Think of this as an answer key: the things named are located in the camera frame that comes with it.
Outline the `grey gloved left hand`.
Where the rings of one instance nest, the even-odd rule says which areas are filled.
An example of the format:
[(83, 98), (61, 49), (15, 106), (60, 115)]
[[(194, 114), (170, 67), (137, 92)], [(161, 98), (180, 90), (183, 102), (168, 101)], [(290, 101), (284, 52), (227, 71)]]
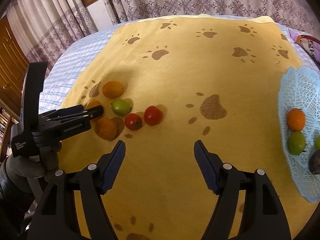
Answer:
[(52, 146), (46, 147), (41, 153), (40, 160), (34, 161), (22, 156), (13, 157), (11, 154), (6, 161), (6, 171), (11, 181), (18, 182), (24, 178), (41, 178), (49, 176), (59, 167), (57, 153), (61, 151), (62, 144), (57, 142)]

